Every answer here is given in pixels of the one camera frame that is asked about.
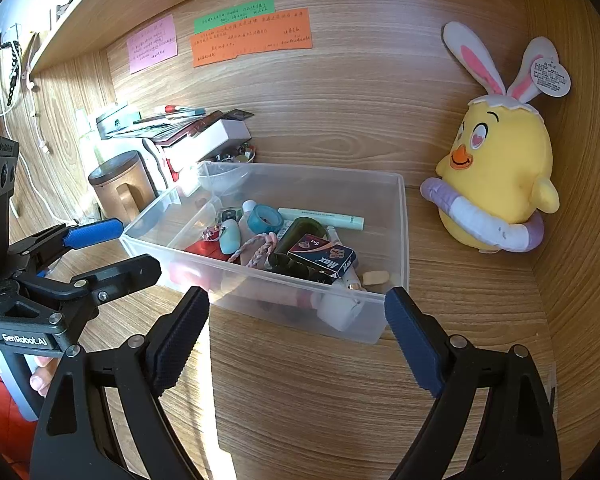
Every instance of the yellow eraser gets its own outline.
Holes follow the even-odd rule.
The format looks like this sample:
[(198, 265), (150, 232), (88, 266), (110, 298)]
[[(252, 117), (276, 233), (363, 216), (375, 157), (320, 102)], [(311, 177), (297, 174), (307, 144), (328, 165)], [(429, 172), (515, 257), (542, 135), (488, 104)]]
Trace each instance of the yellow eraser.
[(382, 285), (389, 281), (389, 273), (386, 270), (369, 270), (362, 274), (362, 285)]

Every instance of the teal tape roll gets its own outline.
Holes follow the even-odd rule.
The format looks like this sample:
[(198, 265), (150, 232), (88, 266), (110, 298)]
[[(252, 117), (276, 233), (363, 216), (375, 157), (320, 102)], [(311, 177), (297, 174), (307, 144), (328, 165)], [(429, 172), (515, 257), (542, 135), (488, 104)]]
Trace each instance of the teal tape roll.
[(247, 225), (256, 235), (261, 233), (277, 233), (282, 229), (282, 215), (272, 207), (264, 204), (258, 204), (253, 208)]

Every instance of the blue rubber gripper pad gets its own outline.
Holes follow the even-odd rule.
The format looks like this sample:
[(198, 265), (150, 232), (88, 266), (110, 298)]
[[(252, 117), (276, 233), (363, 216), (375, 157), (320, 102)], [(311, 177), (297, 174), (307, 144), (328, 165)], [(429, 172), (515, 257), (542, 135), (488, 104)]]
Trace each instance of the blue rubber gripper pad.
[(437, 398), (445, 387), (443, 364), (416, 318), (422, 314), (405, 305), (406, 301), (411, 301), (411, 298), (403, 288), (392, 288), (384, 297), (384, 314), (418, 386), (429, 390)]
[(64, 246), (82, 249), (107, 240), (115, 240), (120, 238), (123, 228), (122, 222), (117, 218), (75, 227), (64, 237)]

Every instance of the human hand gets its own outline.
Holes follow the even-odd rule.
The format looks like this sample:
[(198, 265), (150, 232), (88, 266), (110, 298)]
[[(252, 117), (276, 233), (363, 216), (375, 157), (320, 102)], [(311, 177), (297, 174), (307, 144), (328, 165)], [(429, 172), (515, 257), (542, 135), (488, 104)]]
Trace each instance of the human hand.
[(53, 357), (35, 356), (34, 361), (38, 366), (38, 369), (33, 372), (29, 378), (29, 384), (41, 396), (46, 397), (46, 394), (49, 391), (49, 385), (51, 384), (51, 379), (54, 378), (54, 374), (58, 368), (58, 359)]

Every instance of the green sticky note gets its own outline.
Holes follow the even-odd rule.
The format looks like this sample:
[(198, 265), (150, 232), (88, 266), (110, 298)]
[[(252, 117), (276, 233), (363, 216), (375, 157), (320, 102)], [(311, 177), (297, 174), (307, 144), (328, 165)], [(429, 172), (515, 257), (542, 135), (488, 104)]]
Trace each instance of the green sticky note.
[(218, 12), (212, 12), (206, 16), (202, 16), (202, 18), (195, 19), (193, 21), (193, 32), (194, 34), (198, 34), (210, 28), (220, 27), (220, 25), (252, 18), (260, 14), (269, 14), (270, 12), (276, 12), (273, 0), (255, 0), (248, 4), (218, 10)]

